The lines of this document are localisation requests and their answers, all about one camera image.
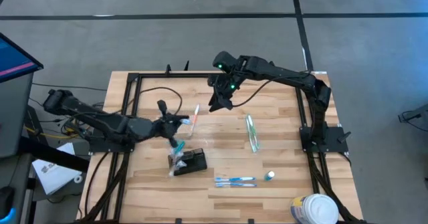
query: blue toothbrush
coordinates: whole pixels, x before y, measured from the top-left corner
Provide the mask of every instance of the blue toothbrush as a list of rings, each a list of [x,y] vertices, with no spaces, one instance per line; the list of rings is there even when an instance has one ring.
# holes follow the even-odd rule
[[[221,181],[255,181],[255,177],[235,177],[235,178],[215,177],[215,182],[221,182]]]
[[[215,187],[257,187],[256,184],[253,183],[215,183]]]

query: black box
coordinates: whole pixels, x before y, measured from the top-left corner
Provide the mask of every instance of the black box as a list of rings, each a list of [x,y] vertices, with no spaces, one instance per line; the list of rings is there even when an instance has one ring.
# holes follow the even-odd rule
[[[185,151],[180,160],[186,163],[187,166],[174,171],[175,176],[207,169],[207,160],[205,160],[205,153],[202,148]],[[173,156],[171,154],[168,155],[168,163],[169,168],[171,168],[173,165]]]

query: white paper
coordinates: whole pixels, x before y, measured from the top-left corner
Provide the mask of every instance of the white paper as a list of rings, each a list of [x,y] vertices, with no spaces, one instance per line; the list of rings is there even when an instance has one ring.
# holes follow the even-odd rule
[[[57,149],[74,155],[73,143],[69,142]],[[82,173],[44,160],[33,161],[33,167],[47,195],[56,192]]]

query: table leg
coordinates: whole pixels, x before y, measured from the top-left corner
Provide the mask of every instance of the table leg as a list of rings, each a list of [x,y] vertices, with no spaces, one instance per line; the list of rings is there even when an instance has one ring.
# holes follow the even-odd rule
[[[32,154],[34,158],[52,162],[77,171],[82,171],[83,173],[86,173],[89,167],[88,160],[57,150],[56,148],[40,144],[39,142],[26,137],[21,137],[18,153],[29,153]]]

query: yellow cable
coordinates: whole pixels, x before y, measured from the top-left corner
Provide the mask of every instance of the yellow cable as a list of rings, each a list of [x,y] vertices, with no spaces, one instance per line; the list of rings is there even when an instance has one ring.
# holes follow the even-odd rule
[[[35,130],[33,130],[32,128],[28,128],[25,126],[25,129],[30,131],[31,133],[35,133]],[[58,138],[58,139],[69,139],[69,138],[74,138],[79,136],[78,134],[74,134],[72,136],[57,136],[57,135],[53,135],[53,134],[45,134],[45,133],[40,133],[42,136],[46,136],[46,137],[50,137],[50,138]]]

